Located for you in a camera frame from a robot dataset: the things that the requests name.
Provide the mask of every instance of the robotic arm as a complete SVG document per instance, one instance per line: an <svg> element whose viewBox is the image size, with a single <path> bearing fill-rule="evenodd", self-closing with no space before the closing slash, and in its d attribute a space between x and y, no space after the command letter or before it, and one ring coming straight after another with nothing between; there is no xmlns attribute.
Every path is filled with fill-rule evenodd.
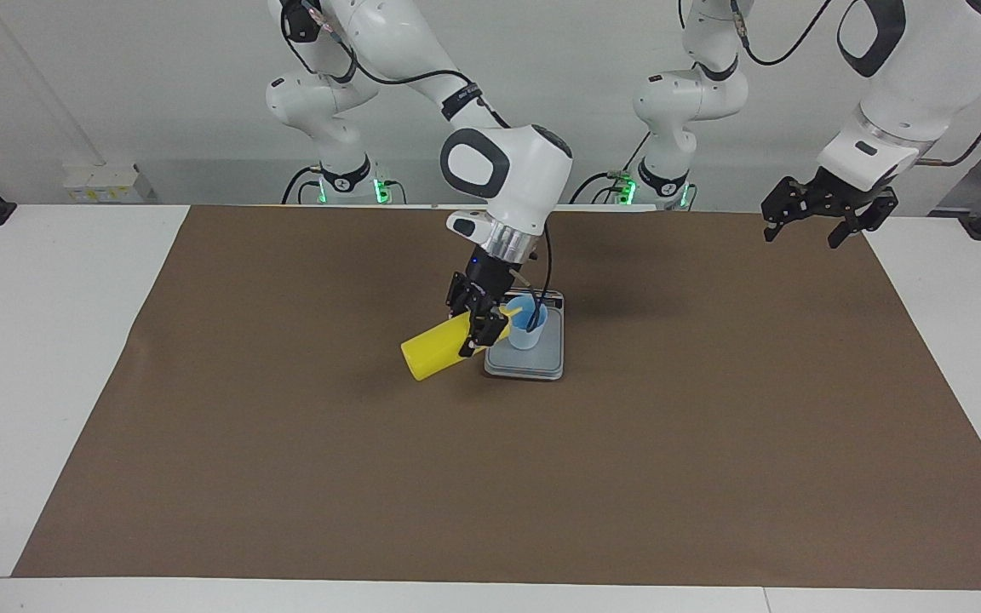
<svg viewBox="0 0 981 613"><path fill-rule="evenodd" d="M570 148L538 125L506 125L479 86L456 70L412 0L270 3L291 45L311 51L305 63L316 72L315 80L301 77L288 85L284 77L273 84L269 100L280 104L272 109L285 109L276 115L322 142L322 157L328 156L323 165L332 174L354 180L373 174L357 132L335 115L373 98L378 84L410 85L453 128L441 150L441 172L453 189L485 199L487 210L449 217L447 228L475 248L466 271L453 275L447 304L452 317L471 313L461 356L494 345L508 324L498 302L530 259L559 201L573 164ZM281 95L285 89L296 93ZM295 108L302 110L290 112ZM338 182L324 178L338 190Z"/></svg>
<svg viewBox="0 0 981 613"><path fill-rule="evenodd" d="M743 14L754 0L740 0ZM739 113L748 101L748 79L740 70L740 39L728 1L696 1L686 19L684 50L696 61L690 70L653 75L634 97L634 112L653 135L639 163L637 181L649 186L658 203L681 200L696 155L692 121Z"/></svg>
<svg viewBox="0 0 981 613"><path fill-rule="evenodd" d="M840 217L829 237L879 229L898 205L889 183L910 170L981 95L981 0L857 0L840 50L869 93L818 157L815 178L786 177L763 203L766 240L791 221Z"/></svg>

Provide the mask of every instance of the brown mat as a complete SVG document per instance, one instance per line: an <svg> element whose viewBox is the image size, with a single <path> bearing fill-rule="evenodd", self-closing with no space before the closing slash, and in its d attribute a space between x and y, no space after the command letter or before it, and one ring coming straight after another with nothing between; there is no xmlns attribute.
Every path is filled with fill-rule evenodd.
<svg viewBox="0 0 981 613"><path fill-rule="evenodd" d="M559 214L565 379L416 384L444 217L192 209L15 575L981 589L981 443L863 240Z"/></svg>

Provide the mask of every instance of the white table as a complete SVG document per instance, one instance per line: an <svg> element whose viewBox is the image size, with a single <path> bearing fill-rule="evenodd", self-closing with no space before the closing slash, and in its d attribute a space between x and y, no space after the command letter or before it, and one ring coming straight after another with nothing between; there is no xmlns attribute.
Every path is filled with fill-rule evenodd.
<svg viewBox="0 0 981 613"><path fill-rule="evenodd" d="M0 228L0 610L981 613L981 593L4 578L186 212L25 206ZM981 243L954 221L904 218L869 241L981 436Z"/></svg>

